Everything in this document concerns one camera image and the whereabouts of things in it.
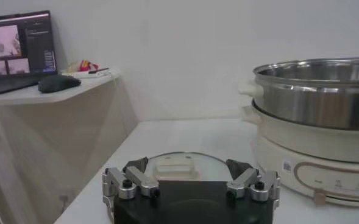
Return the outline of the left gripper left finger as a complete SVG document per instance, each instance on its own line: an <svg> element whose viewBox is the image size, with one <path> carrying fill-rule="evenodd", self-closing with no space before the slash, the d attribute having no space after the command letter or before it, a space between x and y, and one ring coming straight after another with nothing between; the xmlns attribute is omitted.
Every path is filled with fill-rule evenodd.
<svg viewBox="0 0 359 224"><path fill-rule="evenodd" d="M107 167L102 173L102 196L132 200L137 190L142 196L156 198L160 195L159 182L147 177L144 172L148 164L147 157L129 161L122 169Z"/></svg>

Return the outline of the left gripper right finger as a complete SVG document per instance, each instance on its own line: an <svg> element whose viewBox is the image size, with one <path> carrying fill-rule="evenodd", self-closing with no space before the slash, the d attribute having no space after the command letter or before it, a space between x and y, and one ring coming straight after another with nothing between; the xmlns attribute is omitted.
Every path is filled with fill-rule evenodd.
<svg viewBox="0 0 359 224"><path fill-rule="evenodd" d="M226 184L227 192L235 199L249 194L253 201L280 202L280 176L276 171L269 170L261 174L250 164L233 159L227 159L226 165L232 176L232 181Z"/></svg>

